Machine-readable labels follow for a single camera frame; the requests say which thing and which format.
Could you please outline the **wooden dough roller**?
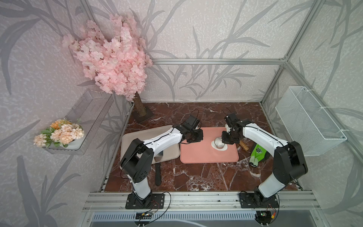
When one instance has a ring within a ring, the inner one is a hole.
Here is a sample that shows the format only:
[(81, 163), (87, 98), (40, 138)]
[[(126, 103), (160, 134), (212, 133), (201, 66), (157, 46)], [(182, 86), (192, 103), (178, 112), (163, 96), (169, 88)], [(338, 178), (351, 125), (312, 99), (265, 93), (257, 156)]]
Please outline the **wooden dough roller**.
[(245, 151), (249, 151), (249, 147), (242, 140), (239, 141), (239, 144)]

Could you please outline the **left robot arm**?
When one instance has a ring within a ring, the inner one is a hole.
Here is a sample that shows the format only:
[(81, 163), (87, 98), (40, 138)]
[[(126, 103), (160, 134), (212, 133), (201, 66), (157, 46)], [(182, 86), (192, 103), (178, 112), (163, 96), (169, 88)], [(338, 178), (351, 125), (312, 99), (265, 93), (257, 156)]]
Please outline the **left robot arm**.
[(119, 162), (119, 167), (132, 184), (133, 191), (128, 195), (125, 209), (162, 209), (165, 194), (153, 194), (147, 176), (154, 158), (170, 146), (183, 141), (195, 143), (203, 140), (203, 131), (198, 127), (200, 120), (190, 115), (187, 120), (166, 132), (145, 141), (134, 139)]

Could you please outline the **white dough piece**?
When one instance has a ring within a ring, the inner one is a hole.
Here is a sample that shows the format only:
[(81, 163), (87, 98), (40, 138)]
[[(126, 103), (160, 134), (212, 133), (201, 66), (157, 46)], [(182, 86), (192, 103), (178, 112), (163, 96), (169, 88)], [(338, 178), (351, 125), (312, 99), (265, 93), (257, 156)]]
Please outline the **white dough piece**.
[(211, 142), (212, 148), (219, 151), (225, 151), (228, 149), (228, 145), (223, 143), (222, 141), (212, 141)]

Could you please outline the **metal ring cutter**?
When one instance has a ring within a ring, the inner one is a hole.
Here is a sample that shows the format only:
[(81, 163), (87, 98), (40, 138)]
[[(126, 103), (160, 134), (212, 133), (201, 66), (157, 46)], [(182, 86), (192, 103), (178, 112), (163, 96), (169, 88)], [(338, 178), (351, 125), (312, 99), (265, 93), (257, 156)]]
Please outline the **metal ring cutter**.
[(223, 140), (221, 137), (217, 137), (215, 140), (214, 140), (214, 146), (215, 148), (217, 149), (223, 149), (225, 144), (223, 143)]

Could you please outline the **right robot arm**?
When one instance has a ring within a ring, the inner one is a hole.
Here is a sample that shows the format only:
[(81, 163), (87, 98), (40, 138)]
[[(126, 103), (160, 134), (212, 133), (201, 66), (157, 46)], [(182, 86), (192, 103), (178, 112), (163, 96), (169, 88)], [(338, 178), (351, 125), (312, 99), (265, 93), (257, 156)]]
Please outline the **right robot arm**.
[(278, 208), (278, 192), (308, 172), (301, 145), (295, 141), (287, 142), (280, 139), (248, 119), (240, 120), (234, 113), (227, 115), (225, 121), (223, 143), (233, 145), (242, 138), (248, 138), (261, 145), (273, 158), (272, 174), (257, 186), (254, 192), (239, 194), (241, 207)]

